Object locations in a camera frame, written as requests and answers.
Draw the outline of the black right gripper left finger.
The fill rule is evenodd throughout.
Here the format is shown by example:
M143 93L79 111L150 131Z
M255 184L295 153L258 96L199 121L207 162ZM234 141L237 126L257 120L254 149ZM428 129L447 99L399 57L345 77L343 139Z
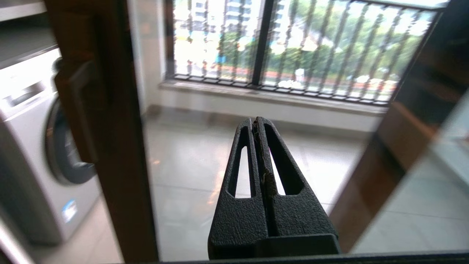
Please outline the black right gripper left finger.
M265 207L260 187L252 120L236 128L224 179L208 236L210 259L252 259L257 243L268 237ZM243 149L247 150L251 195L237 198L236 187Z

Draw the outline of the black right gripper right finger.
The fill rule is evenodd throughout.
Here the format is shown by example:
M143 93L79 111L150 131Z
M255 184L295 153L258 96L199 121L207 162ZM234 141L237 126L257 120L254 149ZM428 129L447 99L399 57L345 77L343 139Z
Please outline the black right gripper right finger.
M256 118L256 154L267 222L260 256L340 254L338 234L270 120Z

